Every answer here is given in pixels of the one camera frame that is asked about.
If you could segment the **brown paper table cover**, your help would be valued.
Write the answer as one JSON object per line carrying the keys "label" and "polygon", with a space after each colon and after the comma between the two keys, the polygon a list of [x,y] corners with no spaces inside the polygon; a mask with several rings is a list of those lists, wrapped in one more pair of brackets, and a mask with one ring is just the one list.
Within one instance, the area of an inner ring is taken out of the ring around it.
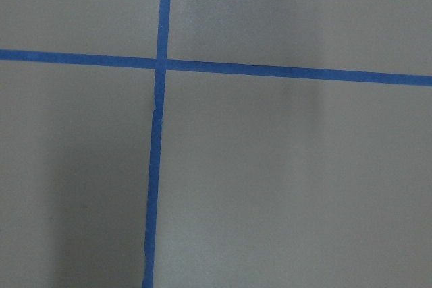
{"label": "brown paper table cover", "polygon": [[2,287],[430,287],[431,0],[1,0]]}

